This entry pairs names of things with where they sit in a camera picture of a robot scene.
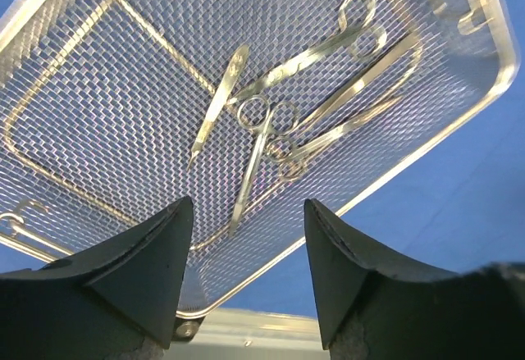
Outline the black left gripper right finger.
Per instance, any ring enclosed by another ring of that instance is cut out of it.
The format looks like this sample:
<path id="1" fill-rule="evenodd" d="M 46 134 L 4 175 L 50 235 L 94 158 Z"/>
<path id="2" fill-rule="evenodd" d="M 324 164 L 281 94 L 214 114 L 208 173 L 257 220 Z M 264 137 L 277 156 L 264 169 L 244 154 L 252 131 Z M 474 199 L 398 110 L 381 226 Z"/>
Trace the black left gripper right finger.
<path id="1" fill-rule="evenodd" d="M 331 358 L 523 358 L 521 262 L 447 271 L 365 235 L 316 199 L 304 203 L 304 233 Z"/>

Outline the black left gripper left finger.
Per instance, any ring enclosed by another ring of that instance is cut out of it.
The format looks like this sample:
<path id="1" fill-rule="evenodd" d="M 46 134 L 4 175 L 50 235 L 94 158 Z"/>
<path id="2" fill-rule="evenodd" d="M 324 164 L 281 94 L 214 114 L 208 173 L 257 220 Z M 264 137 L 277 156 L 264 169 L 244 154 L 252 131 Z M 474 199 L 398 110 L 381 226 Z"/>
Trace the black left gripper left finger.
<path id="1" fill-rule="evenodd" d="M 193 221 L 193 202 L 184 196 L 91 248 L 2 274 L 2 358 L 162 358 Z"/>

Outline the steel forceps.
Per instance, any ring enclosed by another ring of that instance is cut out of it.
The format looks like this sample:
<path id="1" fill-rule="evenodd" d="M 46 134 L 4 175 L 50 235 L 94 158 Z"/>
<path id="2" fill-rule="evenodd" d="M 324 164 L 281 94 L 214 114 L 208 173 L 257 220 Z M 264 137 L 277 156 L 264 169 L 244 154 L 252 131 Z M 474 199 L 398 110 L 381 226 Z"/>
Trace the steel forceps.
<path id="1" fill-rule="evenodd" d="M 390 66 L 392 66 L 406 52 L 413 51 L 411 61 L 401 77 L 394 82 L 378 99 L 377 103 L 393 94 L 409 77 L 415 72 L 422 58 L 423 46 L 417 33 L 406 34 L 395 45 L 393 45 L 386 54 L 374 61 L 367 69 L 357 74 L 353 79 L 343 84 L 315 110 L 306 116 L 298 128 L 304 132 L 311 129 L 324 117 L 329 116 L 332 112 L 338 110 L 349 100 L 356 97 L 359 93 L 371 84 L 377 77 L 382 75 Z"/>

